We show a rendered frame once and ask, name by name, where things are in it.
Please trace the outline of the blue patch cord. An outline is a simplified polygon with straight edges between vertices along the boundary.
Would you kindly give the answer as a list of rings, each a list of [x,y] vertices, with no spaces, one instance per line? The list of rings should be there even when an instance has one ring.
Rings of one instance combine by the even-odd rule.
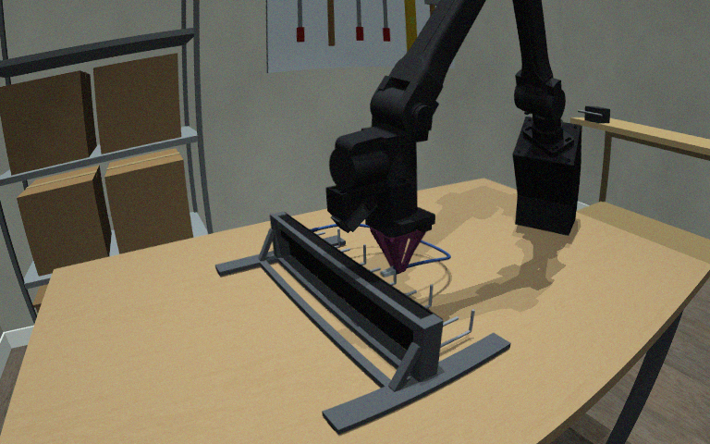
[[[315,232],[315,231],[318,231],[318,230],[322,230],[322,229],[326,229],[326,228],[334,228],[334,227],[338,227],[338,225],[337,225],[337,224],[333,224],[333,225],[323,226],[323,227],[319,227],[319,228],[312,228],[312,232]],[[368,225],[365,225],[365,224],[360,224],[359,227],[369,228],[369,226],[368,226]],[[420,262],[408,264],[408,267],[407,267],[407,268],[410,268],[410,267],[413,267],[413,266],[416,266],[416,265],[423,265],[423,264],[428,264],[428,263],[433,263],[433,262],[445,261],[445,260],[448,260],[448,259],[451,258],[451,255],[450,255],[449,253],[447,253],[446,251],[444,251],[444,250],[442,250],[442,249],[440,249],[440,248],[434,246],[433,244],[428,243],[428,242],[423,241],[423,240],[421,241],[421,243],[423,243],[423,244],[425,244],[425,245],[427,245],[427,246],[430,246],[430,247],[432,247],[432,248],[438,250],[438,251],[441,252],[441,253],[444,253],[447,257],[429,259],[429,260],[424,260],[424,261],[420,261]]]

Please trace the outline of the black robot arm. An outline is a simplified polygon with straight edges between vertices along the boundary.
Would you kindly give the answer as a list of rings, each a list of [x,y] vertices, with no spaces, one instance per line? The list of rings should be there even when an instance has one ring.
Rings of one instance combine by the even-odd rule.
[[[347,233],[371,213],[390,222],[411,217],[411,182],[403,179],[417,176],[416,142],[428,141],[447,71],[485,1],[440,0],[373,94],[372,126],[337,138],[329,160],[336,186],[326,188],[327,211]],[[556,157],[574,138],[563,130],[566,97],[549,64],[542,0],[512,1],[522,63],[514,101],[532,114],[523,136]],[[386,177],[398,183],[383,182]]]

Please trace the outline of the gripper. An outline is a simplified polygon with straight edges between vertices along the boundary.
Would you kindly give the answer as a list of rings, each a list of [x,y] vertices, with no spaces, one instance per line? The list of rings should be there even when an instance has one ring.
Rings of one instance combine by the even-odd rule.
[[[390,222],[371,213],[365,218],[365,224],[370,227],[390,267],[395,266],[398,273],[406,271],[424,234],[432,230],[432,225],[435,224],[435,214],[417,206],[417,176],[403,179],[403,183],[406,182],[411,182],[411,217]],[[409,238],[410,243],[404,256]]]

